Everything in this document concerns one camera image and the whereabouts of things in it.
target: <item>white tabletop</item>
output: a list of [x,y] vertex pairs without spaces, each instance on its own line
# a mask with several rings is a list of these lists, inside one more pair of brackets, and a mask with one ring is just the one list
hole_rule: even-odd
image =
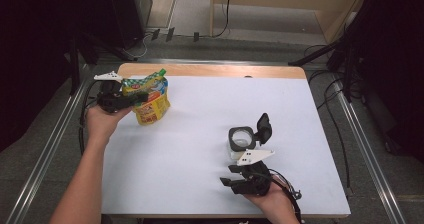
[[305,79],[169,76],[171,107],[140,126],[130,113],[105,154],[102,213],[138,217],[262,217],[220,177],[235,164],[228,130],[269,115],[273,135],[258,149],[302,192],[304,217],[346,217],[350,209]]

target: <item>wrist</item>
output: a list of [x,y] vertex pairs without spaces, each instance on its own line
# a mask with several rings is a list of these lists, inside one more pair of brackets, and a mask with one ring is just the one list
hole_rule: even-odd
[[259,208],[273,224],[299,223],[290,200],[283,193],[276,196],[273,202],[260,205]]
[[89,137],[87,141],[87,148],[92,147],[96,149],[106,149],[106,145],[109,143],[109,138],[96,138],[96,137]]

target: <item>wire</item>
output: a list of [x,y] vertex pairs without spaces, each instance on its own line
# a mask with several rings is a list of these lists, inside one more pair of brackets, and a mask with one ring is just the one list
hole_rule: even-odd
[[[326,47],[326,45],[312,45],[312,46],[309,46],[308,48],[306,48],[306,49],[303,51],[303,57],[306,57],[306,56],[307,56],[307,55],[306,55],[306,52],[308,52],[308,50],[309,50],[309,49],[314,48],[314,47]],[[330,53],[330,52],[327,52],[327,53],[326,53],[327,59],[330,59],[329,53]]]
[[[338,81],[340,81],[340,80],[342,80],[342,79],[343,79],[343,78],[336,79],[336,80],[334,80],[333,82],[331,82],[331,83],[330,83],[330,85],[328,85],[328,87],[327,87],[327,88],[325,89],[325,91],[324,91],[324,99],[325,99],[325,100],[327,100],[327,92],[328,92],[328,90],[330,89],[330,87],[331,87],[334,83],[336,83],[336,82],[338,82]],[[346,147],[345,147],[345,143],[344,143],[344,141],[343,141],[343,138],[342,138],[342,135],[341,135],[341,132],[340,132],[340,128],[339,128],[339,126],[337,125],[336,120],[334,119],[333,113],[332,113],[332,112],[331,112],[331,110],[330,110],[330,106],[328,105],[328,101],[325,101],[324,103],[325,103],[325,106],[327,107],[328,114],[330,115],[330,118],[331,118],[331,120],[332,120],[332,122],[333,122],[334,126],[336,127],[337,135],[338,135],[339,140],[340,140],[340,144],[341,144],[342,152],[343,152],[344,164],[345,164],[345,168],[346,168],[346,187],[347,187],[347,188],[350,188],[350,171],[349,171],[349,162],[348,162],[348,160],[347,160],[347,154],[346,154]]]
[[327,99],[325,99],[319,106],[317,106],[317,110],[319,110],[322,106],[324,106],[327,102],[333,100],[335,97],[337,97],[337,95],[342,92],[342,90],[338,90],[333,92],[333,94],[331,94],[331,96]]
[[131,56],[132,58],[140,58],[140,57],[143,57],[144,55],[146,55],[146,53],[147,53],[147,45],[146,45],[146,38],[147,37],[149,37],[149,36],[152,36],[151,34],[148,34],[148,35],[145,35],[144,37],[143,37],[143,46],[144,46],[144,52],[143,52],[143,54],[141,54],[141,55],[139,55],[139,56],[135,56],[135,55],[133,55],[133,54],[131,54],[131,53],[129,53],[129,52],[127,52],[125,49],[122,49],[122,51],[123,52],[125,52],[126,54],[128,54],[129,56]]
[[92,100],[91,102],[87,103],[87,105],[85,105],[85,108],[91,106],[91,104],[93,104],[96,101],[97,101],[97,98],[94,98],[94,100]]
[[[225,18],[228,19],[228,11],[227,11],[227,13],[225,13],[224,3],[221,3],[221,10],[222,10],[222,14],[225,16]],[[227,30],[228,30],[228,35],[227,35],[227,37],[228,37],[231,34],[231,29],[227,27]]]
[[295,199],[300,199],[300,197],[296,196],[296,193],[300,193],[300,192],[296,192],[296,190],[294,189],[293,185],[287,180],[287,178],[285,178],[281,173],[279,173],[278,171],[274,170],[274,169],[268,169],[271,172],[274,172],[274,174],[277,174],[283,182],[285,182],[288,186],[289,186],[289,191],[292,193],[292,195],[295,196]]
[[228,27],[228,20],[229,20],[229,16],[228,16],[229,9],[230,9],[230,0],[227,0],[227,14],[225,15],[225,17],[226,17],[226,21],[225,21],[224,29],[223,29],[223,30],[221,31],[221,33],[219,33],[218,35],[214,35],[214,36],[212,36],[213,38],[220,37],[220,36],[221,36],[221,35],[225,32],[225,30],[227,30],[227,27]]
[[141,39],[142,38],[139,38],[139,37],[134,38],[133,43],[127,49],[131,49],[131,48],[135,47]]
[[316,78],[319,75],[325,74],[325,73],[336,73],[336,74],[344,75],[343,72],[333,72],[333,71],[330,71],[330,70],[318,70],[318,71],[315,71],[311,74],[311,76],[308,79],[308,84],[310,85],[314,78]]

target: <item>floor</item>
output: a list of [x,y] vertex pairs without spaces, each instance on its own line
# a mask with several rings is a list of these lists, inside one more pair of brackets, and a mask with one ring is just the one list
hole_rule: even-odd
[[[219,62],[232,60],[237,64],[248,65],[248,62],[261,62],[264,65],[287,65],[287,62],[302,58],[304,55],[324,45],[325,41],[319,32],[316,20],[309,12],[298,10],[262,10],[250,15],[255,18],[249,22],[243,9],[230,8],[230,29],[226,35],[216,39],[201,39],[193,42],[193,32],[206,33],[209,28],[208,0],[175,0],[169,1],[173,7],[168,17],[162,18],[162,24],[154,28],[175,27],[172,41],[167,42],[161,35],[157,40],[146,38],[135,47],[126,50],[138,56],[140,62],[169,59],[211,60]],[[216,17],[222,14],[222,7],[216,6]],[[290,21],[274,20],[274,11],[284,12],[292,16]],[[282,22],[278,28],[269,23]],[[168,27],[161,27],[161,33],[167,33]],[[100,61],[95,67],[87,67],[83,72],[85,79],[92,79],[95,74],[103,74],[117,70],[122,61],[105,51],[99,50]],[[322,56],[303,68],[310,77],[314,71],[325,69],[327,56]],[[333,81],[332,74],[322,74],[311,82],[311,93],[318,105],[324,101],[324,91]],[[38,115],[28,132],[18,142],[0,153],[0,223],[6,223],[20,195],[24,184],[33,172],[43,149],[51,142],[50,134],[54,131],[56,121],[60,119],[64,107],[70,99],[68,92],[70,81],[61,86],[52,100]],[[424,219],[424,165],[410,156],[395,156],[387,152],[382,134],[373,121],[372,113],[360,100],[354,99],[352,106],[360,120],[367,142],[375,155],[393,191],[405,221],[400,223],[422,223]],[[48,169],[42,173],[41,182],[35,187],[35,195],[28,199],[25,215],[16,223],[47,223],[51,212],[65,190],[78,164],[80,152],[77,130],[80,102],[70,112],[66,128],[60,133],[57,146],[52,149],[54,155],[49,160]],[[350,188],[346,189],[348,203],[352,214],[344,219],[306,219],[306,223],[395,223],[390,220],[378,192],[378,182],[370,172],[363,151],[360,148],[355,132],[352,131],[341,102],[335,98],[329,102],[329,109],[336,119],[344,141],[349,163]],[[342,147],[335,125],[328,110],[318,110],[324,132],[327,136],[342,184],[347,187],[347,171]],[[114,218],[114,223],[137,223],[135,219]]]

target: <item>black equipment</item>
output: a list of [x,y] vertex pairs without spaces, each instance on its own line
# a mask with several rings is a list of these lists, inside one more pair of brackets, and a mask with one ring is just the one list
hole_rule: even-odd
[[363,46],[363,44],[358,41],[358,37],[360,37],[363,32],[364,23],[372,19],[374,15],[372,7],[378,2],[379,0],[364,0],[356,17],[353,19],[352,23],[345,28],[343,35],[339,39],[300,60],[289,62],[288,65],[303,66],[334,50],[327,62],[327,68],[330,71],[336,71],[345,63],[345,78],[342,91],[346,99],[351,102],[350,81],[353,73],[352,70],[359,64],[359,50]]
[[[262,146],[272,135],[272,127],[269,123],[268,114],[262,114],[256,125],[258,132],[253,133],[251,127],[233,127],[228,132],[228,141],[230,142],[231,150],[235,152],[253,150],[256,147],[256,142],[259,141]],[[238,138],[237,135],[243,133],[247,138]]]
[[246,166],[230,165],[228,168],[232,173],[240,173],[244,177],[242,180],[234,181],[228,178],[220,178],[222,184],[224,184],[224,186],[231,187],[231,190],[233,190],[234,194],[253,194],[265,196],[269,191],[271,182],[274,182],[289,198],[291,204],[293,205],[296,218],[299,223],[301,223],[301,211],[296,200],[302,198],[302,194],[300,191],[295,191],[290,182],[287,181],[287,179],[285,179],[280,173],[276,172],[277,177],[281,181],[285,182],[288,185],[288,188],[273,178],[272,174],[270,173],[270,169],[268,169],[268,167],[262,161]]
[[81,27],[111,47],[128,49],[144,37],[152,0],[79,0]]
[[149,94],[146,92],[123,96],[120,88],[121,84],[117,81],[103,81],[97,94],[97,104],[106,112],[114,113],[148,100]]

